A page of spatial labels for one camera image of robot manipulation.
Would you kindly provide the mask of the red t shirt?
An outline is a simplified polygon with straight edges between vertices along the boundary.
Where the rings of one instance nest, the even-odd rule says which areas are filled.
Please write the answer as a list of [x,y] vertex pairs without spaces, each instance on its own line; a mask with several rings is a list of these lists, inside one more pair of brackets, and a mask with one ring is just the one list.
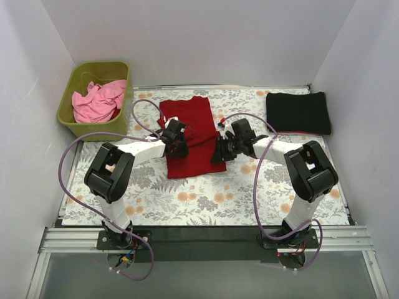
[[159,107],[167,120],[176,116],[187,127],[185,136],[188,155],[166,158],[168,179],[183,179],[226,171],[226,163],[211,162],[220,133],[216,130],[207,97],[165,100],[160,102]]

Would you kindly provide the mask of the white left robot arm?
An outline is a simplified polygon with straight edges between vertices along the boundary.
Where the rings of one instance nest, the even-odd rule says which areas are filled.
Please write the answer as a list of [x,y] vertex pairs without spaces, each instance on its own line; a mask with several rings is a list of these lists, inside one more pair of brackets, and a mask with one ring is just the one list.
[[188,155],[186,125],[171,118],[164,128],[143,140],[125,145],[104,143],[84,177],[84,183],[100,203],[105,215],[103,228],[109,241],[119,249],[132,244],[132,222],[122,200],[132,169],[151,159],[180,158]]

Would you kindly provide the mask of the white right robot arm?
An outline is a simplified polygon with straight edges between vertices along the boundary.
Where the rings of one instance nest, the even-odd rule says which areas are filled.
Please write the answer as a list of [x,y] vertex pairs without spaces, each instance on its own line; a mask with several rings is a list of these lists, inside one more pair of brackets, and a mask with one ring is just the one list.
[[268,160],[287,168],[295,196],[281,228],[268,233],[261,223],[257,206],[258,169],[252,191],[254,215],[265,238],[292,248],[299,246],[311,227],[319,203],[339,182],[337,172],[321,145],[316,141],[287,143],[279,141],[276,136],[256,135],[245,118],[228,125],[221,120],[218,126],[223,129],[223,134],[216,139],[211,163],[233,161],[237,155],[244,154],[259,163]]

